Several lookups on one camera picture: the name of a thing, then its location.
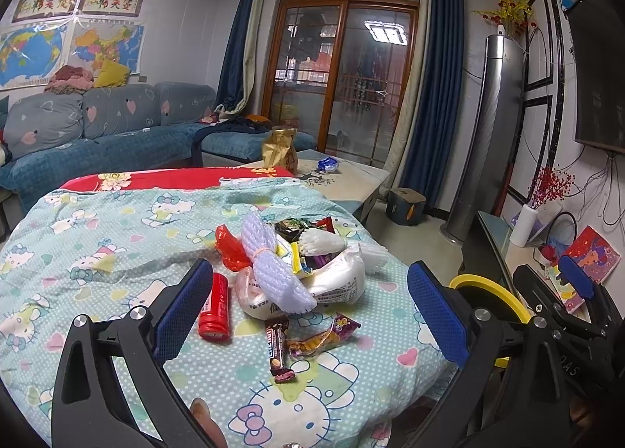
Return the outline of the yellow flower bouquet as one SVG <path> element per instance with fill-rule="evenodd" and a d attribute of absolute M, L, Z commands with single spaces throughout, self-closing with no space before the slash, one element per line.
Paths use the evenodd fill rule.
<path fill-rule="evenodd" d="M 495 27 L 504 28 L 505 34 L 513 38 L 537 25 L 530 0 L 498 0 L 494 10 L 474 10 L 473 13 Z"/>

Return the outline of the red berry branch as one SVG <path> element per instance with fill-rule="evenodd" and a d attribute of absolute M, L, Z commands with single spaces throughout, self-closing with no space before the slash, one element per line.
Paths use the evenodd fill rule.
<path fill-rule="evenodd" d="M 549 202 L 564 200 L 572 192 L 574 182 L 575 176 L 566 170 L 542 167 L 538 172 L 528 206 L 537 210 Z"/>

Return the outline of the world map poster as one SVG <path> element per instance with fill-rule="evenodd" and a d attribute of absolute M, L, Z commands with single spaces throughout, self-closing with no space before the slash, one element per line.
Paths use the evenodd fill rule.
<path fill-rule="evenodd" d="M 66 23 L 39 23 L 1 33 L 2 90 L 46 85 L 66 57 Z"/>

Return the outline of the red cylinder can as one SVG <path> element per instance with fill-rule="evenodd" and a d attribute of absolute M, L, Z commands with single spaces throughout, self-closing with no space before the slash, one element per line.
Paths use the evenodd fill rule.
<path fill-rule="evenodd" d="M 213 273 L 211 292 L 198 316 L 198 333 L 204 340 L 231 338 L 229 283 L 220 273 Z"/>

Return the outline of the yellow cushion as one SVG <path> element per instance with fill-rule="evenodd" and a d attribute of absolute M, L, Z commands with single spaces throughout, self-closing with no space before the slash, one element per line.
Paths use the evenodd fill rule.
<path fill-rule="evenodd" d="M 115 61 L 105 59 L 98 76 L 94 79 L 94 88 L 113 88 L 125 86 L 130 76 L 130 69 Z"/>

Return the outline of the black wall television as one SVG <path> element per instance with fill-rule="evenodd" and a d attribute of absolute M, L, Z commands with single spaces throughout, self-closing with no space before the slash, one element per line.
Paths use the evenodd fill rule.
<path fill-rule="evenodd" d="M 575 140 L 624 152 L 624 24 L 609 0 L 579 0 L 568 12 L 575 61 Z"/>

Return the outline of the blue sectional sofa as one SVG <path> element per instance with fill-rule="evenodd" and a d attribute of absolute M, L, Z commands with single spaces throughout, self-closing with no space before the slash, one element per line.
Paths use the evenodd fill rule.
<path fill-rule="evenodd" d="M 215 99 L 208 85 L 175 82 L 23 98 L 1 113 L 1 188 L 28 211 L 86 175 L 259 160 L 269 126 L 222 116 Z"/>

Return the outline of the white paper roll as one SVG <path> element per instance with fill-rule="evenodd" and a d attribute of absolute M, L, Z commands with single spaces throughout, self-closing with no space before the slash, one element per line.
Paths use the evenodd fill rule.
<path fill-rule="evenodd" d="M 537 219 L 537 214 L 538 212 L 528 204 L 522 206 L 511 236 L 509 236 L 509 242 L 512 245 L 522 248 L 528 243 Z"/>

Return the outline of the white plastic bag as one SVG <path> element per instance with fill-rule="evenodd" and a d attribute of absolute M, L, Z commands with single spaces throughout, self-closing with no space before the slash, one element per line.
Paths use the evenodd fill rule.
<path fill-rule="evenodd" d="M 366 265 L 360 246 L 348 246 L 333 260 L 302 280 L 317 304 L 356 303 L 366 290 Z M 262 321 L 290 315 L 268 300 L 251 267 L 237 273 L 234 297 L 246 315 Z"/>

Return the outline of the left blue curtain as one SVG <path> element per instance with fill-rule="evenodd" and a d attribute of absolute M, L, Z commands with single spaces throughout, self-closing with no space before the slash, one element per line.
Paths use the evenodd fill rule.
<path fill-rule="evenodd" d="M 253 0 L 239 0 L 223 57 L 215 109 L 233 115 L 244 98 L 244 59 Z"/>

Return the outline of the brown candy bar wrapper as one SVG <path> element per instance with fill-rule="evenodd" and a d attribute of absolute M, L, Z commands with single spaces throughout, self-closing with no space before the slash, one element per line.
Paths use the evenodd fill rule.
<path fill-rule="evenodd" d="M 265 322 L 265 336 L 268 344 L 268 358 L 271 376 L 275 383 L 286 383 L 296 378 L 288 365 L 287 330 L 288 319 L 275 318 Z"/>

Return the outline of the wooden glass sliding door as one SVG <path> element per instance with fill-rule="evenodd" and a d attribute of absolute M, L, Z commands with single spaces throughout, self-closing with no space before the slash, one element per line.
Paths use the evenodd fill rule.
<path fill-rule="evenodd" d="M 261 112 L 331 155 L 382 167 L 408 82 L 420 0 L 280 0 Z"/>

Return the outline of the right blue curtain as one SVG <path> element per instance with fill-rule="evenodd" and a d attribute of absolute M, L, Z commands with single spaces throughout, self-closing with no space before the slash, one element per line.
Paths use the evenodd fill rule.
<path fill-rule="evenodd" d="M 464 0 L 429 0 L 425 65 L 417 92 L 416 120 L 399 184 L 439 198 L 451 153 L 462 91 Z"/>

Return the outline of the red black snack wrapper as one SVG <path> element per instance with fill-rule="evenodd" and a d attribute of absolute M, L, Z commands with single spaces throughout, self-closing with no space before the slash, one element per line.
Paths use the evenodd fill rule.
<path fill-rule="evenodd" d="M 330 217 L 324 217 L 319 220 L 291 217 L 275 222 L 273 228 L 289 244 L 297 242 L 307 229 L 320 229 L 330 233 L 335 232 L 334 224 Z"/>

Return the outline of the blue white wrapper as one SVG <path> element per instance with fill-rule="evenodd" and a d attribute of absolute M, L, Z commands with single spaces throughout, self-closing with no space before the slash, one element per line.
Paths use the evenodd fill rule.
<path fill-rule="evenodd" d="M 332 174 L 339 170 L 340 162 L 335 157 L 325 157 L 318 161 L 317 170 L 321 174 Z"/>

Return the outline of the colourful painting canvas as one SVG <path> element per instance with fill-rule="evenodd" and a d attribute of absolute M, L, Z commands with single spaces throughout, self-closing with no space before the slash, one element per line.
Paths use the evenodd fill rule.
<path fill-rule="evenodd" d="M 621 255 L 590 226 L 580 232 L 569 247 L 558 240 L 553 240 L 552 243 L 543 245 L 539 250 L 546 260 L 546 276 L 557 292 L 557 296 L 564 303 L 568 314 L 576 312 L 585 300 L 571 284 L 564 280 L 564 275 L 559 270 L 559 259 L 563 255 L 568 255 L 597 284 L 604 282 L 621 261 Z"/>

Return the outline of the gold paper bag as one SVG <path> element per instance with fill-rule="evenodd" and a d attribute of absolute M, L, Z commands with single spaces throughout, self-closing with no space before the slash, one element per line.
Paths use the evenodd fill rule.
<path fill-rule="evenodd" d="M 298 170 L 298 157 L 295 148 L 296 130 L 278 127 L 271 130 L 262 145 L 264 167 L 281 167 L 291 174 Z"/>

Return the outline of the grey tower air conditioner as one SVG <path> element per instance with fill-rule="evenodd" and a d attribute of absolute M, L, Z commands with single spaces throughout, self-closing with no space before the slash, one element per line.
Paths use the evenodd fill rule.
<path fill-rule="evenodd" d="M 468 158 L 443 236 L 460 245 L 478 212 L 496 207 L 509 167 L 522 101 L 524 50 L 509 36 L 485 43 L 482 87 Z"/>

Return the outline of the tv console cabinet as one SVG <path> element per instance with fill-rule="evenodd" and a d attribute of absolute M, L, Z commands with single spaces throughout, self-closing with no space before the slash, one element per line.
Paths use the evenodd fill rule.
<path fill-rule="evenodd" d="M 539 264 L 533 247 L 517 247 L 509 242 L 512 230 L 499 216 L 478 211 L 461 246 L 462 263 L 458 274 L 476 274 L 509 290 L 524 306 L 528 303 L 514 286 L 513 275 L 522 265 L 532 268 L 556 294 L 546 269 Z"/>

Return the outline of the dark storage stool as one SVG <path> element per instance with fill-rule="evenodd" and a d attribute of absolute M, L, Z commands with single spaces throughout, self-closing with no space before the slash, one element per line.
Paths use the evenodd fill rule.
<path fill-rule="evenodd" d="M 391 188 L 387 195 L 387 217 L 399 226 L 413 227 L 424 219 L 426 197 L 412 188 Z"/>

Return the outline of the hello kitty blanket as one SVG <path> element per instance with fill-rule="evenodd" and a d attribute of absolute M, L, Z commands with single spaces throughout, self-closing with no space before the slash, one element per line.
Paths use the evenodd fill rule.
<path fill-rule="evenodd" d="M 407 275 L 285 173 L 72 181 L 1 247 L 1 442 L 384 447 L 454 373 Z"/>

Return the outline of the blue curtain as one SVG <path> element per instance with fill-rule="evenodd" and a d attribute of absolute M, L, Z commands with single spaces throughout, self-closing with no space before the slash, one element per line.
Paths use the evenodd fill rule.
<path fill-rule="evenodd" d="M 429 0 L 425 65 L 417 92 L 416 120 L 399 184 L 439 198 L 451 153 L 462 91 L 464 0 Z"/>
<path fill-rule="evenodd" d="M 239 0 L 223 57 L 215 109 L 233 115 L 244 98 L 244 59 L 253 0 Z"/>

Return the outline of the yellow rim trash bin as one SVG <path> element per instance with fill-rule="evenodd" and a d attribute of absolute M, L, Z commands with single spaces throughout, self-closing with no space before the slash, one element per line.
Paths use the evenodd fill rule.
<path fill-rule="evenodd" d="M 475 274 L 461 274 L 446 289 L 446 335 L 439 345 L 464 375 L 520 372 L 532 361 L 531 314 L 509 290 Z"/>

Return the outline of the china map poster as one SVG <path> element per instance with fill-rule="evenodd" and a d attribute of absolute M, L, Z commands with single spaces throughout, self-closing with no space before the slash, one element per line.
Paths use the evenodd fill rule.
<path fill-rule="evenodd" d="M 130 74 L 140 72 L 145 27 L 128 20 L 83 20 L 73 28 L 68 64 L 97 75 L 105 61 L 125 66 Z"/>

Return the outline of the red plastic bag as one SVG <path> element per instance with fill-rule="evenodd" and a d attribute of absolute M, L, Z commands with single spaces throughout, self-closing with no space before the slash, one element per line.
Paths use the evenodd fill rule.
<path fill-rule="evenodd" d="M 226 225 L 220 225 L 215 229 L 215 247 L 221 255 L 223 265 L 229 270 L 238 272 L 251 266 L 243 244 Z"/>

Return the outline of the beige coffee table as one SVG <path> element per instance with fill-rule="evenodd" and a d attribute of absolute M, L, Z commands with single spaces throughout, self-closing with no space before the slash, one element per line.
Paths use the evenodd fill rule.
<path fill-rule="evenodd" d="M 389 177 L 382 168 L 371 167 L 348 159 L 338 158 L 339 167 L 333 173 L 320 173 L 318 162 L 326 155 L 307 149 L 297 152 L 298 177 L 310 188 L 349 211 L 362 224 L 374 208 L 381 185 Z"/>

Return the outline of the purple snack wrapper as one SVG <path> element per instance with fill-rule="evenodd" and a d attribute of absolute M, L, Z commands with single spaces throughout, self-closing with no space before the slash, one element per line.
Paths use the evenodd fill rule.
<path fill-rule="evenodd" d="M 304 340 L 289 340 L 287 342 L 288 352 L 296 358 L 317 355 L 344 344 L 360 327 L 360 323 L 338 312 L 333 317 L 332 324 L 323 332 L 316 333 Z"/>

